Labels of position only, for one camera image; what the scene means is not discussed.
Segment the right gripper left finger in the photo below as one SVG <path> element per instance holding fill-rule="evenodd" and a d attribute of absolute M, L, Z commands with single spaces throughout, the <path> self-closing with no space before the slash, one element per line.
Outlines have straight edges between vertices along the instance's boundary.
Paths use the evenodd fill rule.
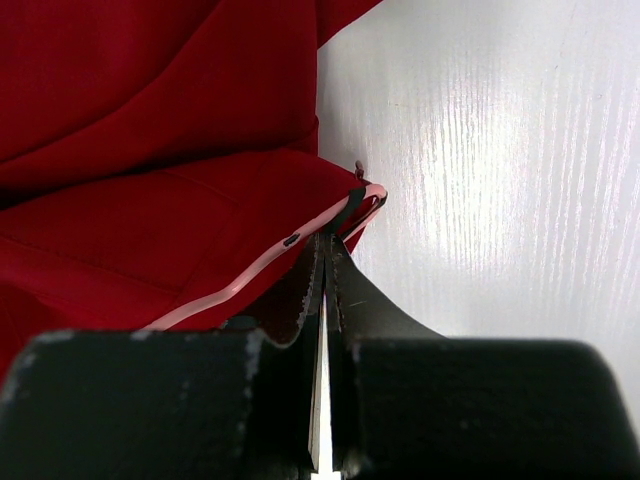
<path fill-rule="evenodd" d="M 5 479 L 307 479 L 324 239 L 204 332 L 59 330 L 1 391 Z"/>

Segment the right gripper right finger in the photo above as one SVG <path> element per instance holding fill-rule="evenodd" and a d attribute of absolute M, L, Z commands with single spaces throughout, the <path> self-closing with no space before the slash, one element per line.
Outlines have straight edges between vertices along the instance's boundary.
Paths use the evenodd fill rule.
<path fill-rule="evenodd" d="M 591 346 L 444 337 L 324 240 L 333 465 L 346 479 L 635 479 L 639 445 Z"/>

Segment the pink clothes hanger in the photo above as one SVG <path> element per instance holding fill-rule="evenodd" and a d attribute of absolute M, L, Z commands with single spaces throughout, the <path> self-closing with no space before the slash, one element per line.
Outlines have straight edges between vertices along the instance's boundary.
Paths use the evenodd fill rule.
<path fill-rule="evenodd" d="M 226 303 L 240 293 L 263 270 L 298 245 L 303 239 L 319 232 L 324 227 L 328 227 L 331 223 L 336 223 L 337 227 L 340 228 L 343 224 L 343 220 L 339 219 L 341 214 L 345 214 L 349 218 L 352 215 L 352 210 L 358 209 L 364 200 L 374 198 L 375 201 L 371 208 L 344 234 L 344 241 L 351 239 L 377 215 L 377 211 L 384 205 L 387 197 L 387 190 L 380 184 L 370 183 L 364 187 L 351 190 L 347 197 L 322 211 L 319 215 L 294 230 L 289 236 L 279 240 L 263 252 L 228 286 L 169 311 L 142 327 L 141 331 L 165 331 L 191 316 Z"/>

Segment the red skirt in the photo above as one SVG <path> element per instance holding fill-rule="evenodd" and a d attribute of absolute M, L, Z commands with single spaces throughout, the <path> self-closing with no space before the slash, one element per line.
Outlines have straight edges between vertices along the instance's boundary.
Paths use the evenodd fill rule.
<path fill-rule="evenodd" d="M 317 53 L 369 1 L 5 1 L 1 365 L 228 286 L 351 190 L 318 154 Z M 244 309 L 303 239 L 231 300 Z"/>

